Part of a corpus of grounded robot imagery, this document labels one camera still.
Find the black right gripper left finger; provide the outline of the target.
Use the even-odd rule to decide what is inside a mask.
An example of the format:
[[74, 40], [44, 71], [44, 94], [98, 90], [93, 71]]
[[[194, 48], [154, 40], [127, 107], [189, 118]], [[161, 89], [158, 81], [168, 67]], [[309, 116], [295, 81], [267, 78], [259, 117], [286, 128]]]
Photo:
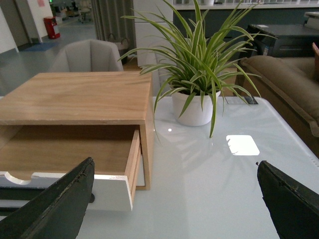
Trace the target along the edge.
[[83, 160], [71, 171], [6, 216], [2, 239], [75, 239], [91, 200], [95, 162]]

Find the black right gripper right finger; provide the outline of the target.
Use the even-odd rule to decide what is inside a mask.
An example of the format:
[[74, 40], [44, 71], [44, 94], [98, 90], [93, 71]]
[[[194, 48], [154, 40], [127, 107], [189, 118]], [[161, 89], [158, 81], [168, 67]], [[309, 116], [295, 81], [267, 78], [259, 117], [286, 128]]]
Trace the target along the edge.
[[257, 179], [263, 200], [281, 239], [319, 237], [319, 195], [266, 160]]

